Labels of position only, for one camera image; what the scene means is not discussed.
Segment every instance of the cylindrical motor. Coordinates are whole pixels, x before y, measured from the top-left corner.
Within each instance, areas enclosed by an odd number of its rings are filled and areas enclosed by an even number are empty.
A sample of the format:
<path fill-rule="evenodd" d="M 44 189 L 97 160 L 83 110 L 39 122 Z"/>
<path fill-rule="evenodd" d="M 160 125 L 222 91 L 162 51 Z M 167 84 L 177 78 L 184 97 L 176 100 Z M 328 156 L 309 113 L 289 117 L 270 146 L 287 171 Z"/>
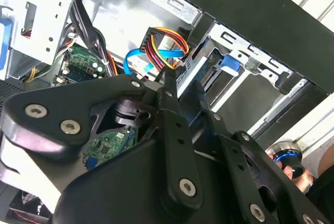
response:
<path fill-rule="evenodd" d="M 279 142 L 267 149 L 267 154 L 273 155 L 273 160 L 282 162 L 282 169 L 289 166 L 292 168 L 292 178 L 301 176 L 305 169 L 302 166 L 302 151 L 293 142 Z"/>

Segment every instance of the bolt head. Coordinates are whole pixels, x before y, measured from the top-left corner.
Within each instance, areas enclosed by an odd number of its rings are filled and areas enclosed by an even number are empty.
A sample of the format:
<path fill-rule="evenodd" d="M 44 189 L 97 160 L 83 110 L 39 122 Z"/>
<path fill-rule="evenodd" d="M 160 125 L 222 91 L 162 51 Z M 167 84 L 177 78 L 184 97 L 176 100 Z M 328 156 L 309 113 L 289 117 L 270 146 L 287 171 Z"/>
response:
<path fill-rule="evenodd" d="M 180 180 L 180 189 L 181 191 L 189 196 L 189 197 L 194 197 L 196 194 L 196 187 L 193 184 L 193 182 L 191 182 L 188 179 L 181 179 Z"/>
<path fill-rule="evenodd" d="M 221 120 L 221 117 L 219 115 L 217 115 L 216 113 L 213 115 L 213 117 L 217 120 L 217 121 L 220 121 Z"/>
<path fill-rule="evenodd" d="M 61 123 L 61 130 L 65 134 L 75 135 L 81 130 L 80 124 L 73 120 L 65 120 Z"/>
<path fill-rule="evenodd" d="M 304 222 L 306 224 L 314 224 L 314 222 L 312 221 L 312 219 L 308 215 L 306 215 L 306 214 L 303 214 L 303 219 L 304 219 Z"/>
<path fill-rule="evenodd" d="M 43 118 L 47 115 L 46 107 L 38 104 L 31 104 L 25 108 L 25 112 L 32 118 Z"/>
<path fill-rule="evenodd" d="M 265 222 L 266 217 L 265 214 L 263 213 L 262 209 L 256 205 L 256 204 L 251 204 L 249 206 L 249 209 L 252 213 L 252 215 L 260 222 Z"/>
<path fill-rule="evenodd" d="M 242 136 L 242 137 L 244 138 L 244 140 L 246 140 L 246 141 L 249 141 L 249 140 L 250 140 L 250 137 L 249 137 L 247 134 L 245 134 L 245 133 L 242 133 L 241 136 Z"/>
<path fill-rule="evenodd" d="M 165 94 L 167 94 L 169 97 L 173 97 L 172 93 L 169 91 L 165 91 Z"/>
<path fill-rule="evenodd" d="M 133 86 L 135 86 L 135 87 L 140 87 L 140 86 L 141 86 L 141 85 L 140 85 L 138 82 L 136 82 L 136 81 L 132 81 L 131 84 L 132 84 Z"/>

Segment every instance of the black wire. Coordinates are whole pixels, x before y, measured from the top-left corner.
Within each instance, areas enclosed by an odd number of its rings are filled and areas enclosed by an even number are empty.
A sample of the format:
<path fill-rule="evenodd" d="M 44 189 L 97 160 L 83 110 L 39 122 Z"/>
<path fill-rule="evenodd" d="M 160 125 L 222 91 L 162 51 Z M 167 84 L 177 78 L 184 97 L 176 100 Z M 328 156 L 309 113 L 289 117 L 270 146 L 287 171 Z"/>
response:
<path fill-rule="evenodd" d="M 100 33 L 96 32 L 81 0 L 73 0 L 70 18 L 88 50 L 103 63 L 108 63 L 105 65 L 108 74 L 114 76 L 116 73 L 107 55 L 105 40 L 103 41 Z"/>

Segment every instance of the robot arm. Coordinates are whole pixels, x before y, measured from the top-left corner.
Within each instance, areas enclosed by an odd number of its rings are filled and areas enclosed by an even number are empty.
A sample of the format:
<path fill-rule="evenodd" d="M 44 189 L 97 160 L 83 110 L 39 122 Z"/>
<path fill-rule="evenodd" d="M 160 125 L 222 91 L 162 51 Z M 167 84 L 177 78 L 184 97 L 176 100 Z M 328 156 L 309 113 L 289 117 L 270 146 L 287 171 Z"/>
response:
<path fill-rule="evenodd" d="M 124 124 L 139 144 L 87 171 L 83 146 Z M 1 180 L 39 196 L 52 223 L 329 223 L 198 83 L 178 100 L 171 69 L 15 95 L 1 130 Z"/>

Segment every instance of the red cable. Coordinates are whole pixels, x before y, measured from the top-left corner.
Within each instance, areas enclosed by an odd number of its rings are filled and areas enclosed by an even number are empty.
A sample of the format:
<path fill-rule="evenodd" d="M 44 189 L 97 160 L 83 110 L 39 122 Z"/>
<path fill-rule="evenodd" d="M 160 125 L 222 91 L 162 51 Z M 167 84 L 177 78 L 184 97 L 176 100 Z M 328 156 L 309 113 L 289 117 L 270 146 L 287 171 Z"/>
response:
<path fill-rule="evenodd" d="M 152 63 L 152 65 L 156 68 L 156 70 L 159 72 L 160 69 L 159 67 L 156 66 L 156 64 L 154 63 L 154 61 L 151 59 L 150 55 L 148 54 L 147 50 L 145 49 L 145 53 L 146 53 L 146 56 L 147 58 L 149 59 L 149 61 Z"/>
<path fill-rule="evenodd" d="M 181 40 L 181 42 L 184 44 L 184 47 L 186 48 L 186 46 L 187 46 L 187 42 L 186 42 L 182 37 L 180 37 L 180 36 L 178 36 L 177 34 L 174 34 L 174 33 L 172 33 L 172 32 L 163 30 L 163 29 L 158 29 L 158 30 L 163 31 L 163 32 L 165 32 L 165 33 L 169 33 L 169 34 L 175 36 L 176 38 L 178 38 L 179 40 Z M 170 36 L 167 36 L 167 37 L 169 37 L 170 39 L 172 39 L 172 40 L 178 45 L 178 47 L 179 47 L 183 52 L 185 52 L 184 49 L 183 49 L 183 48 L 182 48 L 182 47 L 181 47 L 181 46 L 180 46 L 180 45 L 179 45 L 173 38 L 171 38 Z"/>
<path fill-rule="evenodd" d="M 12 210 L 12 211 L 13 211 L 18 217 L 20 217 L 20 218 L 23 219 L 23 220 L 29 221 L 29 222 L 34 223 L 34 224 L 43 224 L 43 223 L 34 221 L 34 220 L 32 220 L 32 219 L 29 219 L 29 218 L 27 218 L 27 217 L 21 215 L 21 214 L 20 214 L 19 212 L 17 212 L 17 211 L 14 211 L 14 210 Z"/>
<path fill-rule="evenodd" d="M 160 62 L 160 60 L 158 59 L 158 57 L 156 56 L 156 54 L 154 53 L 154 50 L 151 46 L 150 43 L 148 43 L 148 51 L 150 52 L 150 54 L 152 55 L 152 58 L 154 58 L 154 60 L 156 61 L 156 63 L 159 65 L 159 67 L 162 69 L 163 68 L 163 65 L 162 63 Z"/>

